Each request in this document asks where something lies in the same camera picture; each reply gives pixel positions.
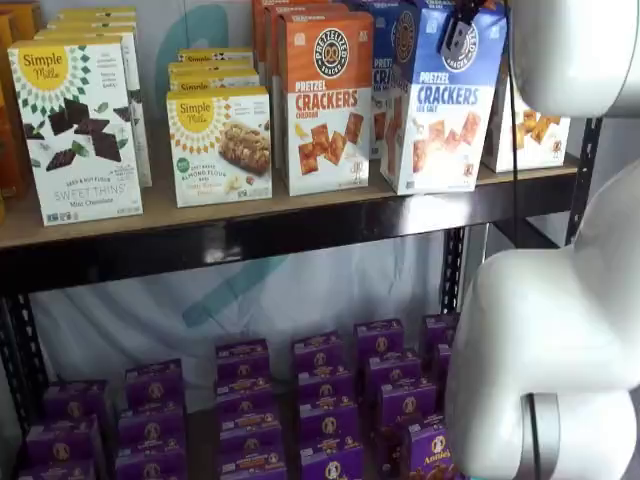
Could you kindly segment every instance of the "orange cracker box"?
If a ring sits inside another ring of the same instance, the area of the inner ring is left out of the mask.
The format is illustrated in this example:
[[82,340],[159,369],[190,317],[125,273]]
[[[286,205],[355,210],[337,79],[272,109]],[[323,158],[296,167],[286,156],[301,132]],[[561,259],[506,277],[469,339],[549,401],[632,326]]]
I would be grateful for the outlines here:
[[365,12],[279,17],[290,195],[368,184],[372,32]]
[[293,5],[293,4],[328,4],[329,0],[252,0],[251,2],[251,31],[253,33],[253,59],[254,68],[260,74],[260,82],[265,84],[267,59],[267,47],[265,42],[265,7],[272,5]]
[[269,90],[271,99],[271,124],[273,126],[273,135],[271,136],[273,158],[275,166],[280,168],[282,165],[283,152],[283,132],[280,125],[280,116],[274,115],[277,111],[276,105],[280,105],[282,82],[280,80],[280,69],[278,68],[278,42],[276,36],[276,22],[279,15],[286,13],[328,13],[328,12],[347,12],[348,8],[343,3],[317,3],[309,5],[271,5],[265,9],[265,25],[266,25],[266,41],[267,57],[266,57],[266,85]]

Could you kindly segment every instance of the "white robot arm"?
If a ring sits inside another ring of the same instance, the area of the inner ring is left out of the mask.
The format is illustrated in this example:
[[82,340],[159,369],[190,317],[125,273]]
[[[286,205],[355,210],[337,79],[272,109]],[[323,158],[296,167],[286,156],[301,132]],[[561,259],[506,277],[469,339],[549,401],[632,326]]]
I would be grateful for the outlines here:
[[[639,1],[514,0],[512,65],[532,108],[640,116]],[[489,480],[614,480],[635,448],[640,163],[593,199],[576,242],[481,266],[446,392],[454,460]]]

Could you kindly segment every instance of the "shelf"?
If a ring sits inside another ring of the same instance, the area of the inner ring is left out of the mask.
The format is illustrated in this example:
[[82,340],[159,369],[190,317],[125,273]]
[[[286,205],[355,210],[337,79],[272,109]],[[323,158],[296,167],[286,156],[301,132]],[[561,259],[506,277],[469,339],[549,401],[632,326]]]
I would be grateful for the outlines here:
[[[509,218],[512,175],[481,167],[474,192],[396,196],[372,162],[369,186],[225,205],[175,207],[170,159],[154,157],[144,215],[43,227],[35,188],[7,201],[0,291],[33,292],[421,234]],[[522,216],[568,210],[577,159],[521,172]]]

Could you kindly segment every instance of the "black cable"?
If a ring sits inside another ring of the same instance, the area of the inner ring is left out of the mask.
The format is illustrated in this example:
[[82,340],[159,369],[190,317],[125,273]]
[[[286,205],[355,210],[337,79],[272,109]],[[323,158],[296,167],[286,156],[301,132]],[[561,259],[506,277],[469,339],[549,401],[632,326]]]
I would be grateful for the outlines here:
[[511,18],[509,17],[509,0],[504,0],[504,11],[507,20],[507,63],[509,70],[509,93],[511,96],[511,147],[513,152],[513,245],[518,248],[518,145],[516,131],[516,101],[513,86],[513,72],[511,71]]

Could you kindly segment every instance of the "box stack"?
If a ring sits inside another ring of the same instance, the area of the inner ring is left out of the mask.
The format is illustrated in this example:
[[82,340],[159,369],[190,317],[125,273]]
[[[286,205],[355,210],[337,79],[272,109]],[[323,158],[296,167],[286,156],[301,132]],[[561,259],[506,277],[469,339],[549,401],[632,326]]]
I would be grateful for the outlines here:
[[280,413],[264,339],[216,348],[221,479],[285,479]]
[[187,478],[184,382],[179,359],[125,372],[117,480]]

